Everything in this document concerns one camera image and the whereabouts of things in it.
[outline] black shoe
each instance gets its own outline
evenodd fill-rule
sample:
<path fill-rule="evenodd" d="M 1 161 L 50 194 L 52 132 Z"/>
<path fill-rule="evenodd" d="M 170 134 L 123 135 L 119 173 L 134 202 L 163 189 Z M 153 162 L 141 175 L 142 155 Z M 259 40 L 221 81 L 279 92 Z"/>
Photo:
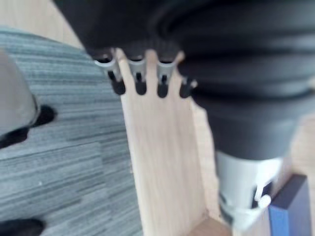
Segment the black shoe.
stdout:
<path fill-rule="evenodd" d="M 35 124 L 32 125 L 32 128 L 38 127 L 44 124 L 48 124 L 52 122 L 56 116 L 57 116 L 57 113 L 53 108 L 47 105 L 42 105 L 40 107 L 40 114 Z"/>
<path fill-rule="evenodd" d="M 28 132 L 28 128 L 21 128 L 3 135 L 0 137 L 0 149 L 25 141 L 28 138 Z"/>
<path fill-rule="evenodd" d="M 39 220 L 10 220 L 0 222 L 0 236 L 40 236 L 45 224 Z"/>

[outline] striped carpet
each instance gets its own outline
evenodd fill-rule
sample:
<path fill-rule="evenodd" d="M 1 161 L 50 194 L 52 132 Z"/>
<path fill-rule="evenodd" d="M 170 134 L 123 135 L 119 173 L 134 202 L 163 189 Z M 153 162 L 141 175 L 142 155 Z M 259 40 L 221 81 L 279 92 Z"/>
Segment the striped carpet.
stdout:
<path fill-rule="evenodd" d="M 0 28 L 41 104 L 57 119 L 0 150 L 0 221 L 37 217 L 43 236 L 142 235 L 120 98 L 82 51 Z"/>

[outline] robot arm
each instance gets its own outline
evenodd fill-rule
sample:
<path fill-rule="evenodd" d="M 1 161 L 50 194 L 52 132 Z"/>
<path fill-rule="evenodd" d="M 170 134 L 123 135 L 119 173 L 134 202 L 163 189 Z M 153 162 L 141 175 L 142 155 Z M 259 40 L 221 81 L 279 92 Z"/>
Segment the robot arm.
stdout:
<path fill-rule="evenodd" d="M 197 81 L 191 95 L 207 111 L 212 129 L 222 216 L 230 226 L 247 229 L 271 201 L 300 117 L 315 106 L 309 85 L 315 74 L 315 2 L 55 2 L 118 94 L 125 86 L 111 48 L 124 50 L 142 95 L 144 50 L 155 49 L 160 97 L 167 95 L 177 52 L 184 51 L 181 95 Z"/>

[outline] blue block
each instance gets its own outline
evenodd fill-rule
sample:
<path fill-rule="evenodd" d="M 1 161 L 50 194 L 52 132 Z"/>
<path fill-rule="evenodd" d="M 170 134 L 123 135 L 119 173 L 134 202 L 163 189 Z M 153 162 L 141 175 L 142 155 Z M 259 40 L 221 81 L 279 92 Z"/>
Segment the blue block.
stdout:
<path fill-rule="evenodd" d="M 307 177 L 293 175 L 269 206 L 272 236 L 312 236 Z"/>

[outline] wooden panel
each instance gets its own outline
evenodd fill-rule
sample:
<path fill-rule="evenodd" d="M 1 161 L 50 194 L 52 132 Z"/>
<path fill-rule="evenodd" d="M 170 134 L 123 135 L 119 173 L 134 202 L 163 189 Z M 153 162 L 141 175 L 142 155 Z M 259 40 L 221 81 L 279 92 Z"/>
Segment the wooden panel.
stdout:
<path fill-rule="evenodd" d="M 148 91 L 139 96 L 126 65 L 122 103 L 144 233 L 182 236 L 205 216 L 205 202 L 190 99 L 178 95 L 176 72 L 169 95 L 157 96 L 156 57 L 147 54 Z"/>
<path fill-rule="evenodd" d="M 231 230 L 214 219 L 206 219 L 188 236 L 231 236 Z"/>

